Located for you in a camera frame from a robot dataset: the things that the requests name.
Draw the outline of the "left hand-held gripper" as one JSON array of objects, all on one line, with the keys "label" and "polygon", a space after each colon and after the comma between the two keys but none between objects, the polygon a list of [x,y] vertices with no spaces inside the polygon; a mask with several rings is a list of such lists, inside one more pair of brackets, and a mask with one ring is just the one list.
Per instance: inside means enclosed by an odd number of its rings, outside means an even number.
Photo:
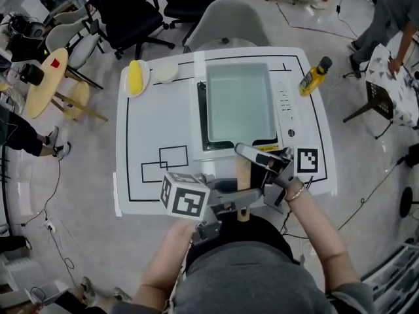
[{"label": "left hand-held gripper", "polygon": [[247,209],[261,196],[260,189],[211,191],[194,175],[167,171],[162,181],[160,201],[167,215],[196,223],[192,243],[201,245],[219,236],[221,221],[215,215]]}]

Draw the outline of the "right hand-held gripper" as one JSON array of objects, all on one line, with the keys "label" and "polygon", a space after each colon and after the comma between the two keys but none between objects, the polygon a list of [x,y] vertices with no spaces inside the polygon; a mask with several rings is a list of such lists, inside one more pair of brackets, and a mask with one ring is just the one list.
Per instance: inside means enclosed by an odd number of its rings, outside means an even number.
[{"label": "right hand-held gripper", "polygon": [[312,179],[318,174],[317,148],[286,147],[274,154],[237,143],[234,150],[237,155],[266,169],[262,183],[263,203],[277,211],[298,177]]}]

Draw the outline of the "light blue square pan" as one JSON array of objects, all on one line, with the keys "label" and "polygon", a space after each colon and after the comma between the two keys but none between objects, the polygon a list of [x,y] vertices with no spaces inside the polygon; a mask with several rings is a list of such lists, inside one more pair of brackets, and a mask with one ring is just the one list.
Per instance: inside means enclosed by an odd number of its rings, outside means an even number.
[{"label": "light blue square pan", "polygon": [[266,63],[222,63],[206,66],[198,89],[202,150],[222,165],[216,179],[235,179],[234,147],[278,140],[272,83]]}]

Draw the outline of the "white induction cooker black top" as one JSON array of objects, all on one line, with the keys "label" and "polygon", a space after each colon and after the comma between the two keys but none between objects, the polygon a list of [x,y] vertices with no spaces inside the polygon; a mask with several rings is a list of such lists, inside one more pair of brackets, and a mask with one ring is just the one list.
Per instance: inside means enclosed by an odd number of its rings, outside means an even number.
[{"label": "white induction cooker black top", "polygon": [[[266,62],[232,62],[232,63],[266,63]],[[195,162],[212,161],[210,156],[215,154],[211,151],[202,150],[200,113],[198,108],[198,89],[203,86],[206,80],[206,66],[209,64],[222,64],[211,61],[200,70],[195,72],[193,84],[191,85],[191,157]],[[269,68],[270,81],[272,83],[272,98],[276,119],[278,140],[274,143],[253,145],[263,151],[277,150],[280,147],[295,145],[299,123],[296,120],[297,110],[295,100],[289,91],[288,70]]]}]

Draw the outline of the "person's right forearm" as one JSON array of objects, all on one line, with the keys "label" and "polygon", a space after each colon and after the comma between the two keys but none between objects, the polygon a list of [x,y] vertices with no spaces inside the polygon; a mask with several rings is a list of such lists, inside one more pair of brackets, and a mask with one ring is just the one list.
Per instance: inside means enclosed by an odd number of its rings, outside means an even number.
[{"label": "person's right forearm", "polygon": [[300,179],[289,187],[285,200],[319,258],[325,290],[332,292],[342,285],[360,282],[338,230]]}]

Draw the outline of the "person's left forearm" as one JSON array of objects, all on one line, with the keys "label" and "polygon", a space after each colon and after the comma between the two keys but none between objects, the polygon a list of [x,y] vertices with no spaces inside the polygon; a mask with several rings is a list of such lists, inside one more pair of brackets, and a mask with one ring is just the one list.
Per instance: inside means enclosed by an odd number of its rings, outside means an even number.
[{"label": "person's left forearm", "polygon": [[170,299],[197,223],[178,219],[141,275],[132,302],[163,312]]}]

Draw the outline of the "person's black trousers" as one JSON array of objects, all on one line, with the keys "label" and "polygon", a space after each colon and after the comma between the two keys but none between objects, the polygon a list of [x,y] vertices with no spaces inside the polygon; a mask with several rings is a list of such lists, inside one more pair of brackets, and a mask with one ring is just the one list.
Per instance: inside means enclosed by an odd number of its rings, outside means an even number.
[{"label": "person's black trousers", "polygon": [[295,263],[291,247],[273,224],[253,214],[250,214],[248,221],[240,222],[237,219],[237,213],[234,212],[221,215],[221,228],[215,239],[199,245],[191,245],[186,255],[185,271],[196,259],[211,250],[229,243],[243,241],[255,241],[270,245],[286,255],[292,263]]}]

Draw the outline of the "person's grey shirt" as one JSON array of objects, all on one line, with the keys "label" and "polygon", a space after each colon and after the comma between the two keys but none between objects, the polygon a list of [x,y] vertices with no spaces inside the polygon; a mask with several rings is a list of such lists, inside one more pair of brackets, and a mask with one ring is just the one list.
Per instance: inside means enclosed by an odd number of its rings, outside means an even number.
[{"label": "person's grey shirt", "polygon": [[347,283],[325,294],[281,251],[230,243],[190,266],[164,314],[376,314],[371,288]]}]

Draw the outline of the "yellow bottle black cap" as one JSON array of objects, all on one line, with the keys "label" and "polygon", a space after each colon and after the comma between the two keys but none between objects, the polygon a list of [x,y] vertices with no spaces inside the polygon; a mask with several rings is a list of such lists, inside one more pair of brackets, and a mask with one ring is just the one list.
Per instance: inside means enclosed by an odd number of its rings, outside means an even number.
[{"label": "yellow bottle black cap", "polygon": [[320,62],[312,67],[298,85],[299,95],[308,97],[324,81],[328,70],[332,66],[332,60],[324,56]]}]

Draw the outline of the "small white round dish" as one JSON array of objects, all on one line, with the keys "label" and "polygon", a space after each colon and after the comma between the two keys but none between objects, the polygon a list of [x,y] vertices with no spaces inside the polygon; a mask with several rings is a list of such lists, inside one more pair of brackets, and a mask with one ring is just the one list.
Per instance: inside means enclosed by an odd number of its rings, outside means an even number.
[{"label": "small white round dish", "polygon": [[174,61],[165,61],[154,70],[155,80],[167,84],[173,82],[179,74],[179,64]]}]

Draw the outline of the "grey shell chair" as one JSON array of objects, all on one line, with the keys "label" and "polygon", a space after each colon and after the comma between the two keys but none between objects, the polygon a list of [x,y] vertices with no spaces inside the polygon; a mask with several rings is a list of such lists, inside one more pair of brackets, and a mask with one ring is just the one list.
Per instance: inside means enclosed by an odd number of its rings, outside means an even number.
[{"label": "grey shell chair", "polygon": [[195,52],[217,39],[239,39],[256,46],[271,46],[261,17],[242,0],[215,0],[205,10],[187,39],[184,52]]}]

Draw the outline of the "yellow corn cob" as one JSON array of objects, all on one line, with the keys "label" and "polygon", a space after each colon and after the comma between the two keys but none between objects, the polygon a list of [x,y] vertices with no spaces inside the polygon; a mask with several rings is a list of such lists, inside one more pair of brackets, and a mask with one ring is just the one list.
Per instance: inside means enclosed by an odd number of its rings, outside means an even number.
[{"label": "yellow corn cob", "polygon": [[144,72],[147,71],[147,67],[137,60],[132,60],[129,64],[128,71],[128,85],[129,91],[132,95],[138,95],[143,91],[144,88]]}]

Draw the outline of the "yellow food on plate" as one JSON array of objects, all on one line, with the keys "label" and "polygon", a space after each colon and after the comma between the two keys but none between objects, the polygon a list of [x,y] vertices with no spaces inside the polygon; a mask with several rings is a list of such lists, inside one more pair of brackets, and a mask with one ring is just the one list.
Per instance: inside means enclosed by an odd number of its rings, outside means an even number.
[{"label": "yellow food on plate", "polygon": [[144,81],[145,81],[144,88],[143,88],[143,91],[140,94],[132,95],[129,91],[129,85],[128,85],[129,66],[124,68],[124,70],[122,71],[122,74],[121,74],[121,92],[123,92],[129,98],[140,96],[145,91],[145,89],[147,88],[148,83],[150,81],[150,77],[151,77],[151,70],[150,70],[149,65],[147,64],[147,62],[143,61],[143,60],[138,60],[138,61],[140,61],[141,63],[143,63],[147,67],[147,71],[144,72],[144,74],[143,74]]}]

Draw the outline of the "black mesh stool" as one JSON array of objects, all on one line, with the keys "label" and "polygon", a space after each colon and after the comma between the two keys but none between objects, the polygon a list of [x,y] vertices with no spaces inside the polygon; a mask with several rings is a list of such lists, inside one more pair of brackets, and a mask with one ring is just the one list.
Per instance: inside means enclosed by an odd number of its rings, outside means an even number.
[{"label": "black mesh stool", "polygon": [[393,124],[393,103],[388,92],[385,88],[366,81],[366,95],[367,102],[360,109],[356,110],[351,115],[343,119],[344,123],[361,116],[367,111],[374,110],[380,116],[388,121],[388,125],[380,135],[376,135],[374,138],[378,140],[381,138]]}]

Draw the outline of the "patterned cloth table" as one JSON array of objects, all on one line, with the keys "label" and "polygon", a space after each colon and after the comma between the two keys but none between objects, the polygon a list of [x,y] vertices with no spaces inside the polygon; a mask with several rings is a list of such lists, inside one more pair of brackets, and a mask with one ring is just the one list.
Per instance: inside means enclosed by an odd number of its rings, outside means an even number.
[{"label": "patterned cloth table", "polygon": [[379,44],[369,61],[365,82],[374,91],[383,91],[390,100],[388,108],[393,114],[393,122],[400,126],[417,127],[419,105],[416,90],[409,84],[409,74],[404,67],[395,75],[388,70],[390,51]]}]

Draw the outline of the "black round stool base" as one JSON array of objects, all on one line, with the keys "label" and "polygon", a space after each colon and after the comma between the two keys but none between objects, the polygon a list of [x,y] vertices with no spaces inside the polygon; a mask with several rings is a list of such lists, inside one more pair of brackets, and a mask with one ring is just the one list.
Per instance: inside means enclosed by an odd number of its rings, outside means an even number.
[{"label": "black round stool base", "polygon": [[419,201],[413,200],[413,191],[411,187],[406,187],[404,189],[400,204],[399,204],[399,215],[401,218],[405,218],[408,216],[410,209],[413,205],[419,205]]}]

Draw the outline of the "white storage rack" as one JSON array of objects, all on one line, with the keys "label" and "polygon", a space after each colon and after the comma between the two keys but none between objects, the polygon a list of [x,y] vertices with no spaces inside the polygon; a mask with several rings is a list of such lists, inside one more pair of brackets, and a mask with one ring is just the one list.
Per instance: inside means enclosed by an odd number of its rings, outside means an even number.
[{"label": "white storage rack", "polygon": [[363,278],[373,292],[377,314],[407,314],[419,302],[419,245],[404,243]]}]

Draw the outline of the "grey padded chair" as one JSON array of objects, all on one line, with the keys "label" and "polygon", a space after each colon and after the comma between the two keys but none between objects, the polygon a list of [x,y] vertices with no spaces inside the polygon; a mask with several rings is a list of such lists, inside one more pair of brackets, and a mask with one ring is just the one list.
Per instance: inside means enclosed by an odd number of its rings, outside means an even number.
[{"label": "grey padded chair", "polygon": [[89,85],[103,88],[84,76],[79,69],[86,63],[95,48],[104,53],[100,46],[99,20],[92,19],[88,9],[80,8],[72,12],[62,12],[53,17],[55,26],[46,36],[45,45],[49,53],[64,48],[68,53],[67,70],[81,77]]}]

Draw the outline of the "yellow round side table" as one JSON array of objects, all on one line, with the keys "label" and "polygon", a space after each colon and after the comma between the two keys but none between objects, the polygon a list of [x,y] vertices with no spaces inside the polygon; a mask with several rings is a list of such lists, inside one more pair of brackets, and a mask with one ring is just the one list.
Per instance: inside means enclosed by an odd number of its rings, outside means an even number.
[{"label": "yellow round side table", "polygon": [[[50,65],[54,58],[61,63],[57,69]],[[49,104],[53,104],[70,120],[77,120],[82,113],[86,113],[104,122],[108,121],[105,116],[87,107],[90,99],[90,87],[86,81],[67,70],[67,61],[67,50],[59,48],[53,51],[41,64],[39,68],[44,71],[45,75],[40,85],[29,87],[25,114],[35,119],[46,110]],[[77,82],[66,96],[59,92],[60,83],[65,77]]]}]

